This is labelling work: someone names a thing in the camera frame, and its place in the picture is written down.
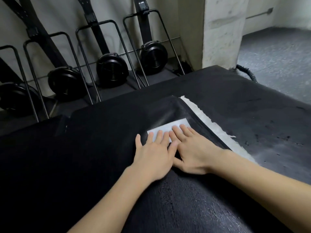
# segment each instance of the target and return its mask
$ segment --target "concrete column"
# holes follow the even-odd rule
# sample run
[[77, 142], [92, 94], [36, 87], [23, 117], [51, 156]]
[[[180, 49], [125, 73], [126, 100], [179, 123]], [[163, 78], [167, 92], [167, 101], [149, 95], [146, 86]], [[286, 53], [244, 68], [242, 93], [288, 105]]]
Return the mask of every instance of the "concrete column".
[[178, 0], [182, 57], [194, 70], [235, 68], [249, 0]]

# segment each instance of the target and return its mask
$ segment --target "black corrugated tube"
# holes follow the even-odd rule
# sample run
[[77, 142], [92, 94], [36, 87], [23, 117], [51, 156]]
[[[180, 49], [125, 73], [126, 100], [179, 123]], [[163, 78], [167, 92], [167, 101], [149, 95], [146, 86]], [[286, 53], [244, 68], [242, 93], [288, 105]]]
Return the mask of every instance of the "black corrugated tube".
[[243, 66], [240, 66], [240, 65], [236, 65], [236, 68], [240, 71], [242, 71], [243, 73], [246, 73], [252, 81], [254, 82], [258, 82], [255, 75], [249, 70], [249, 68], [246, 68], [246, 67], [243, 67]]

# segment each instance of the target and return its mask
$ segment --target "forearm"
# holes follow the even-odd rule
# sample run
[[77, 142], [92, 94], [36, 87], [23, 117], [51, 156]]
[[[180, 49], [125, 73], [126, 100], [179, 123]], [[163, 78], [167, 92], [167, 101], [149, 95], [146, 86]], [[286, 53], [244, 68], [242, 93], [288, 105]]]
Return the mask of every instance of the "forearm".
[[311, 186], [226, 151], [212, 172], [260, 203], [294, 232], [310, 232]]
[[139, 169], [133, 166], [126, 168], [110, 191], [69, 233], [121, 232], [135, 202], [149, 184], [149, 177]]

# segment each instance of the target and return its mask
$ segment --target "finger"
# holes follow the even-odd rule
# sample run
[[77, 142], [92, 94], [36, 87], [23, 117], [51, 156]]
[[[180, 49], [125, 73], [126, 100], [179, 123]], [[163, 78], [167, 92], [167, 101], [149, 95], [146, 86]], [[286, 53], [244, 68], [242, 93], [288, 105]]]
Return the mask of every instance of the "finger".
[[196, 130], [191, 127], [188, 127], [189, 131], [193, 133], [193, 135], [200, 135]]
[[153, 139], [153, 132], [149, 133], [146, 144], [152, 143], [152, 139]]
[[181, 131], [181, 129], [179, 129], [179, 127], [177, 126], [173, 126], [172, 127], [173, 132], [175, 133], [176, 137], [180, 140], [180, 141], [185, 141], [185, 139], [187, 138], [183, 132]]
[[169, 153], [169, 157], [174, 158], [176, 151], [177, 151], [177, 146], [178, 146], [178, 142], [174, 141], [171, 143], [171, 145], [169, 146], [169, 149], [167, 150], [167, 152]]
[[169, 131], [169, 137], [171, 138], [172, 142], [177, 141], [178, 143], [181, 143], [173, 131]]
[[140, 135], [139, 134], [136, 135], [135, 145], [136, 145], [136, 149], [142, 148], [142, 142], [140, 140]]
[[155, 143], [160, 144], [163, 139], [163, 131], [159, 130], [155, 139]]
[[161, 141], [161, 144], [168, 147], [168, 145], [169, 145], [169, 133], [168, 132], [164, 133], [163, 140]]
[[186, 125], [181, 124], [180, 129], [183, 131], [183, 133], [187, 136], [187, 137], [191, 137], [193, 136], [193, 133], [189, 131], [189, 129], [186, 127]]
[[184, 170], [184, 165], [185, 165], [185, 163], [182, 160], [174, 157], [173, 167], [179, 168], [181, 171], [183, 171]]

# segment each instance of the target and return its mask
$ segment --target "rowing machine flywheel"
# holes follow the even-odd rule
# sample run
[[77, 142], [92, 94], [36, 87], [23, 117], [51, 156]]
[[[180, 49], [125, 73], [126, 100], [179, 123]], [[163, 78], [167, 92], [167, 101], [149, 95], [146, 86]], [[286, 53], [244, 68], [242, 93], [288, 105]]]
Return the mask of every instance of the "rowing machine flywheel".
[[140, 61], [147, 75], [159, 73], [167, 63], [165, 47], [157, 41], [147, 42], [140, 51]]
[[51, 90], [60, 100], [71, 101], [86, 95], [82, 75], [70, 66], [58, 67], [48, 74]]
[[126, 82], [128, 68], [125, 60], [116, 53], [104, 54], [96, 65], [100, 85], [113, 88]]
[[[36, 89], [31, 86], [29, 92], [36, 110], [42, 108]], [[33, 113], [29, 96], [24, 83], [8, 82], [0, 86], [0, 108], [16, 116], [26, 116]]]

